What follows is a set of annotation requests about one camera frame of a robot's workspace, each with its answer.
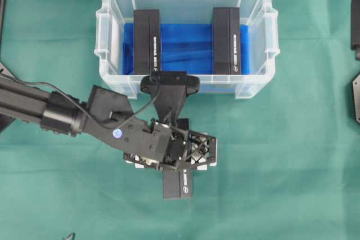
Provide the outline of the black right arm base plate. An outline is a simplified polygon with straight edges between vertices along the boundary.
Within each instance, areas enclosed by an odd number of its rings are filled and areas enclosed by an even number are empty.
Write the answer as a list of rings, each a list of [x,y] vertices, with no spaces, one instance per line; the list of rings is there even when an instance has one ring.
[[[355,120],[360,124],[360,74],[352,81]]]

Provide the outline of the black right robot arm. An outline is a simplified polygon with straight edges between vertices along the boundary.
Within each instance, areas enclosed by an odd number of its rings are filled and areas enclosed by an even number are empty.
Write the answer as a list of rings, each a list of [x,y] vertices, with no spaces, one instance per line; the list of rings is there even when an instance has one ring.
[[[359,0],[351,0],[350,47],[359,61]]]

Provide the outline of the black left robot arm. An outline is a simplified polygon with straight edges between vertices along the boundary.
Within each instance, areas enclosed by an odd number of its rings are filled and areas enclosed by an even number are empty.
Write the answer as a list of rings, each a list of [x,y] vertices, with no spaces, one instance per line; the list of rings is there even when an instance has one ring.
[[[126,95],[94,86],[87,102],[43,82],[1,75],[1,115],[36,123],[43,130],[76,136],[89,134],[121,150],[128,163],[160,171],[205,169],[217,162],[217,139],[192,131],[179,114],[200,80],[185,72],[161,71],[144,76],[142,92],[149,94],[157,118],[138,117]]]

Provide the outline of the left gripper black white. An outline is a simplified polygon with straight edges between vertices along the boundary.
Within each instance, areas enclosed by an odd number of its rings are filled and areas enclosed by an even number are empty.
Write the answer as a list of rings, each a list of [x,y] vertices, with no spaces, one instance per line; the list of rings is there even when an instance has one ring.
[[[161,161],[124,153],[123,159],[136,168],[153,168],[159,171],[206,170],[217,165],[217,139],[206,133],[189,130],[189,119],[178,119],[177,127],[188,131],[185,141],[182,134],[173,132]]]

